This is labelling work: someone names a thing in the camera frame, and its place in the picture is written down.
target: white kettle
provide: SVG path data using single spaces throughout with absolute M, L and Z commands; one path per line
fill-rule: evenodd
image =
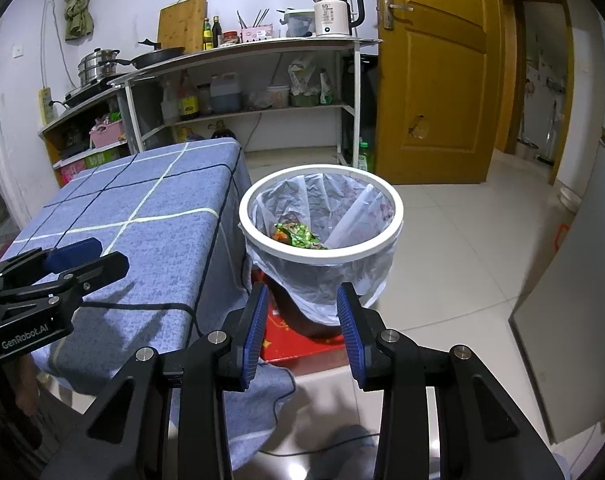
M 316 18 L 316 35 L 351 36 L 351 30 L 364 22 L 364 0 L 358 3 L 358 18 L 351 21 L 351 8 L 347 0 L 313 0 Z

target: frying pan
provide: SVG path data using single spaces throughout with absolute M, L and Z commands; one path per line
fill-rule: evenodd
M 147 52 L 146 54 L 141 54 L 140 56 L 136 56 L 133 59 L 109 59 L 105 61 L 100 61 L 98 65 L 105 65 L 108 63 L 118 63 L 121 65 L 133 65 L 137 69 L 145 68 L 150 65 L 161 63 L 168 59 L 172 59 L 174 57 L 182 56 L 185 53 L 184 46 L 173 46 L 171 48 L 160 48 L 159 43 L 154 43 L 151 40 L 138 41 L 138 43 L 143 45 L 149 45 L 154 48 L 153 52 Z

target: power strip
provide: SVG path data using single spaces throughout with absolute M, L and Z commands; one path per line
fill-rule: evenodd
M 40 108 L 40 119 L 43 126 L 47 126 L 51 123 L 54 117 L 54 105 L 50 104 L 52 101 L 52 89 L 41 88 L 38 91 L 38 108 Z

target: yellow door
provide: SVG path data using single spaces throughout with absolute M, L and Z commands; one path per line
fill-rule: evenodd
M 501 0 L 393 0 L 380 19 L 376 173 L 393 184 L 484 182 L 503 72 Z

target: green bottle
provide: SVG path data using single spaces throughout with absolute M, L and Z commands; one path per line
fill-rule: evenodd
M 209 18 L 204 19 L 202 24 L 202 49 L 211 50 L 214 47 L 214 35 L 212 26 L 209 24 Z
M 369 143 L 361 140 L 358 151 L 358 169 L 373 173 L 373 152 L 369 149 Z

